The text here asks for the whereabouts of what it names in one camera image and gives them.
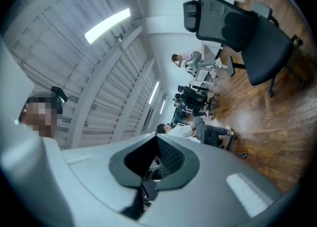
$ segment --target person in white shirt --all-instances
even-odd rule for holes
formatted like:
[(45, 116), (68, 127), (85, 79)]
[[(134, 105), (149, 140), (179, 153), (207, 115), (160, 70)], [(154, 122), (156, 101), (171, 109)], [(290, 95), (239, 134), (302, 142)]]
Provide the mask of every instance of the person in white shirt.
[(193, 125), (177, 125), (173, 129), (169, 125), (159, 124), (157, 126), (157, 133), (181, 137), (216, 147), (221, 145), (219, 135), (231, 136), (234, 134), (230, 126), (222, 128), (206, 125), (201, 117), (196, 117)]
[(189, 139), (191, 141), (200, 143), (200, 141), (195, 136), (195, 128), (193, 125), (192, 126), (177, 125), (176, 127), (172, 128), (169, 125), (159, 124), (157, 126), (157, 133), (181, 137), (181, 138)]

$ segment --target office chair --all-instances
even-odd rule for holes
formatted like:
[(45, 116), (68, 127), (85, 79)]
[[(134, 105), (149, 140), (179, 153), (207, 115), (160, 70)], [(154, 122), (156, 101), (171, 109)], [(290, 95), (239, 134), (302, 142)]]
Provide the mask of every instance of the office chair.
[(192, 0), (183, 3), (184, 26), (195, 32), (200, 40), (214, 41), (242, 52), (244, 64), (228, 58), (228, 73), (235, 74), (235, 68), (245, 69), (253, 86), (271, 80), (268, 95), (273, 96), (277, 73), (286, 68), (304, 87), (303, 80), (287, 65), (293, 50), (293, 42), (303, 42), (294, 35), (289, 38), (279, 29), (272, 9), (260, 2), (246, 11), (224, 0)]

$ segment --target hair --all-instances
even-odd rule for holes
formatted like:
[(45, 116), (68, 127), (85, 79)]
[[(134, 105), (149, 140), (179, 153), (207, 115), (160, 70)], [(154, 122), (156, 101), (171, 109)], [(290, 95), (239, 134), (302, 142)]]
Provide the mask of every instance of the hair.
[(165, 127), (165, 124), (159, 124), (158, 126), (157, 126), (157, 134), (165, 134), (165, 129), (164, 129), (164, 127)]
[(182, 93), (184, 91), (184, 88), (185, 88), (184, 86), (178, 85), (177, 90), (179, 93)]
[(33, 103), (45, 103), (45, 108), (51, 109), (52, 114), (57, 114), (59, 119), (63, 115), (63, 105), (59, 100), (57, 94), (55, 92), (43, 91), (27, 99), (19, 116), (20, 122), (22, 121), (23, 110), (26, 108), (27, 105), (31, 105)]
[(177, 57), (178, 57), (178, 55), (173, 54), (173, 55), (172, 55), (172, 61), (178, 61)]

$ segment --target fluorescent light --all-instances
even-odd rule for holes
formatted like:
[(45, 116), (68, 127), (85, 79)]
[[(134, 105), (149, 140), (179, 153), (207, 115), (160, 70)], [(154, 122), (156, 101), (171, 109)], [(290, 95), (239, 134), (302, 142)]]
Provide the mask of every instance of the fluorescent light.
[(165, 100), (164, 100), (164, 102), (163, 102), (163, 105), (162, 105), (162, 108), (160, 109), (159, 114), (161, 114), (161, 113), (162, 113), (162, 111), (163, 111), (163, 107), (164, 107), (164, 104), (165, 104)]
[(152, 93), (152, 95), (151, 95), (149, 104), (152, 103), (153, 97), (154, 97), (154, 95), (155, 95), (155, 91), (158, 89), (158, 85), (159, 85), (159, 82), (157, 82), (157, 84), (155, 85), (155, 88), (154, 88), (153, 93)]
[(121, 22), (123, 19), (130, 16), (130, 10), (127, 8), (123, 11), (118, 12), (117, 14), (108, 17), (107, 19), (103, 20), (101, 23), (97, 24), (91, 30), (89, 30), (85, 34), (85, 38), (91, 44), (95, 41), (101, 34), (106, 32), (108, 29), (116, 25), (117, 23)]

